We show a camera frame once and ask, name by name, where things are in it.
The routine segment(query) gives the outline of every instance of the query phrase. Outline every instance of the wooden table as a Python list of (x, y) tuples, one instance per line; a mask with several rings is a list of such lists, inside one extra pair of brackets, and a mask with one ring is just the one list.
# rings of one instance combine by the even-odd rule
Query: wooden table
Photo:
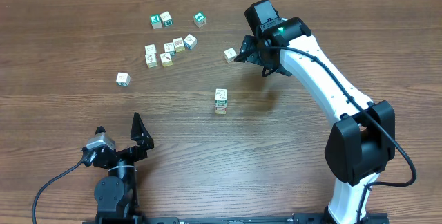
[[(277, 216), (321, 212), (334, 176), (324, 159), (330, 127), (294, 77), (260, 77), (253, 64), (227, 64), (251, 31), (243, 13), (259, 0), (0, 0), (0, 223), (30, 223), (31, 204), (49, 179), (74, 165), (103, 125), (117, 149), (133, 113), (155, 140), (137, 164), (147, 216)], [(330, 60), (375, 102), (396, 112), (396, 138), (418, 181), (377, 187), (368, 210), (391, 223), (442, 218), (441, 0), (271, 0), (299, 16)], [(174, 24), (153, 30), (168, 10)], [(192, 16), (202, 10), (207, 25)], [(171, 67), (147, 68), (144, 46), (191, 33), (195, 50)], [(131, 75), (118, 86), (118, 72)], [(216, 88), (229, 91), (215, 115)], [(42, 194), (39, 223), (93, 219), (95, 183), (106, 171), (81, 166)], [(406, 181), (396, 152), (382, 180)]]

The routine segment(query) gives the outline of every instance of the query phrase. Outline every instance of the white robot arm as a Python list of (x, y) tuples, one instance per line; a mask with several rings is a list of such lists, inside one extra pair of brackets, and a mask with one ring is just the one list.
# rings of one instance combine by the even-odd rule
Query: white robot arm
[[(327, 59), (320, 49), (316, 38), (303, 35), (291, 40), (289, 47), (305, 51), (316, 56), (323, 62), (339, 79), (345, 89), (351, 93), (355, 101), (364, 109), (367, 109), (368, 102), (372, 100), (355, 88), (347, 79), (339, 72), (339, 70)], [(316, 62), (304, 55), (291, 52), (289, 50), (281, 50), (281, 65), (292, 73), (304, 87), (309, 91), (310, 95), (318, 103), (319, 107), (324, 111), (330, 125), (341, 121), (343, 114), (350, 116), (359, 112), (353, 104), (347, 101), (342, 91), (338, 88), (333, 79), (326, 71)], [(333, 198), (328, 204), (328, 211), (333, 219), (340, 224), (353, 224), (356, 222), (356, 211), (358, 209), (359, 200), (363, 193), (364, 185), (375, 181), (379, 174), (372, 173), (364, 177), (359, 184), (351, 186), (349, 183), (343, 183), (339, 179), (335, 179)], [(365, 204), (368, 200), (368, 193), (363, 204), (361, 218), (366, 215)]]
[[(394, 140), (393, 108), (386, 101), (373, 103), (348, 82), (298, 17), (282, 19), (269, 0), (252, 4), (244, 15), (254, 37), (246, 35), (235, 62), (263, 66), (263, 77), (273, 72), (294, 75), (331, 125), (325, 160), (336, 179), (324, 222), (361, 223), (367, 215), (365, 204), (372, 185), (404, 187), (416, 180), (414, 165)], [(376, 182), (395, 149), (407, 160), (412, 179), (406, 183)]]

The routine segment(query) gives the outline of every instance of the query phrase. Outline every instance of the cube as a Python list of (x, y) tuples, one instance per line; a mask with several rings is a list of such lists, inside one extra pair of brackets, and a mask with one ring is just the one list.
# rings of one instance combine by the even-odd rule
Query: cube
[(161, 24), (161, 19), (159, 15), (152, 15), (151, 16), (151, 24), (152, 24), (152, 28), (156, 29), (156, 28), (162, 28), (162, 24)]
[(157, 53), (149, 53), (149, 54), (145, 55), (145, 58), (146, 58), (147, 66), (149, 68), (153, 68), (155, 66), (158, 66)]
[(144, 49), (146, 50), (146, 54), (157, 52), (157, 48), (155, 47), (155, 44), (147, 45), (144, 47)]
[(236, 52), (233, 48), (230, 48), (226, 51), (224, 51), (224, 58), (226, 58), (227, 62), (232, 62), (233, 59), (236, 57)]
[(172, 25), (172, 17), (169, 12), (164, 12), (160, 14), (161, 21), (163, 22), (164, 27)]
[(175, 52), (181, 52), (186, 49), (184, 47), (184, 42), (182, 41), (182, 38), (174, 39), (173, 46), (175, 47)]
[(216, 89), (215, 92), (215, 113), (226, 114), (227, 112), (227, 90)]
[(196, 38), (193, 35), (188, 34), (187, 37), (184, 39), (184, 45), (189, 49), (193, 50), (196, 45)]
[(129, 86), (129, 82), (131, 82), (131, 77), (128, 73), (118, 73), (117, 75), (117, 84), (120, 86)]
[(160, 55), (160, 58), (161, 58), (161, 63), (163, 64), (163, 67), (173, 65), (170, 53), (163, 53)]
[(197, 13), (195, 16), (193, 16), (193, 22), (198, 26), (198, 28), (203, 27), (204, 24), (206, 24), (206, 15), (204, 15), (202, 12)]
[(175, 48), (173, 47), (173, 43), (164, 44), (164, 52), (171, 54), (171, 56), (174, 56)]

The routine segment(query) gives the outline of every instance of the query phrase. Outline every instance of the toy block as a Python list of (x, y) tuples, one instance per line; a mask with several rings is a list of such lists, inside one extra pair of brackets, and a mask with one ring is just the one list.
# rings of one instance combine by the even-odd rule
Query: toy block
[(155, 47), (155, 44), (147, 45), (144, 47), (144, 49), (146, 50), (146, 54), (157, 52), (157, 48)]
[(227, 62), (232, 62), (236, 57), (236, 52), (233, 48), (230, 48), (224, 51), (224, 58), (226, 58)]
[(129, 82), (131, 82), (131, 77), (128, 73), (118, 73), (117, 75), (117, 84), (120, 86), (129, 86)]
[(152, 24), (152, 28), (156, 29), (156, 28), (162, 28), (162, 24), (161, 24), (161, 19), (159, 15), (152, 15), (151, 16), (151, 24)]
[(173, 43), (164, 44), (164, 52), (170, 53), (171, 56), (175, 55), (175, 48), (173, 47)]
[(160, 55), (160, 58), (161, 58), (161, 63), (163, 64), (163, 67), (173, 65), (170, 53), (163, 53)]
[(197, 43), (197, 40), (193, 35), (188, 34), (187, 37), (184, 39), (184, 45), (189, 50), (193, 50), (193, 48), (195, 48), (196, 43)]
[(226, 114), (227, 112), (227, 90), (216, 89), (215, 92), (215, 113)]
[(181, 52), (184, 49), (184, 42), (182, 41), (182, 38), (177, 38), (173, 40), (173, 46), (175, 47), (175, 52)]
[(145, 58), (146, 58), (147, 66), (149, 68), (153, 68), (155, 66), (158, 66), (157, 53), (149, 53), (149, 54), (145, 55)]
[(161, 21), (163, 22), (164, 27), (172, 25), (172, 17), (169, 12), (165, 12), (160, 14)]
[(203, 27), (204, 24), (206, 24), (206, 15), (204, 15), (202, 12), (197, 13), (195, 16), (193, 16), (193, 22), (198, 26), (198, 28)]

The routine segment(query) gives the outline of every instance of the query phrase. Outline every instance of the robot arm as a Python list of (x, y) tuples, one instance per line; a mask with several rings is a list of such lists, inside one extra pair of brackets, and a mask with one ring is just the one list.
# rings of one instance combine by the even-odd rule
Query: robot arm
[[(303, 35), (289, 42), (290, 48), (305, 51), (316, 56), (323, 64), (325, 64), (332, 73), (339, 79), (345, 89), (351, 93), (356, 102), (367, 109), (368, 103), (372, 100), (355, 88), (347, 79), (339, 72), (339, 70), (327, 59), (320, 49), (316, 38), (313, 35), (309, 37)], [(336, 83), (324, 71), (324, 69), (316, 62), (311, 62), (308, 57), (288, 50), (281, 50), (281, 65), (293, 74), (302, 85), (309, 91), (313, 99), (323, 110), (325, 117), (331, 126), (341, 121), (341, 116), (347, 114), (355, 115), (359, 112), (353, 104), (347, 101), (342, 91)], [(358, 209), (359, 200), (361, 199), (364, 185), (375, 181), (380, 174), (372, 173), (364, 177), (358, 184), (351, 186), (349, 183), (343, 183), (339, 179), (335, 179), (333, 198), (328, 204), (328, 212), (336, 223), (352, 224), (356, 222), (356, 211)], [(361, 218), (365, 217), (365, 205), (368, 200), (367, 193)]]
[[(359, 106), (367, 109), (369, 107), (368, 103), (372, 103), (369, 97), (361, 93), (345, 79), (339, 70), (327, 59), (313, 35), (303, 35), (292, 39), (289, 41), (289, 47), (310, 53), (322, 61), (338, 78), (345, 89), (351, 93)], [(347, 101), (343, 92), (338, 88), (327, 72), (316, 62), (311, 62), (308, 57), (288, 50), (282, 50), (280, 52), (280, 63), (309, 91), (310, 95), (323, 110), (331, 126), (340, 121), (343, 114), (346, 113), (352, 116), (359, 112), (353, 104)]]
[[(358, 211), (366, 184), (374, 182), (394, 157), (393, 144), (361, 117), (360, 110), (394, 137), (393, 108), (387, 102), (373, 103), (348, 82), (322, 52), (301, 19), (280, 18), (269, 0), (253, 4), (244, 14), (254, 37), (247, 35), (244, 38), (235, 61), (263, 66), (263, 77), (273, 72), (294, 75), (310, 92), (332, 126), (325, 159), (336, 179), (333, 198), (325, 210), (325, 220), (337, 224), (358, 222), (356, 213), (359, 218), (366, 215), (367, 194)], [(343, 89), (360, 109), (349, 101)]]

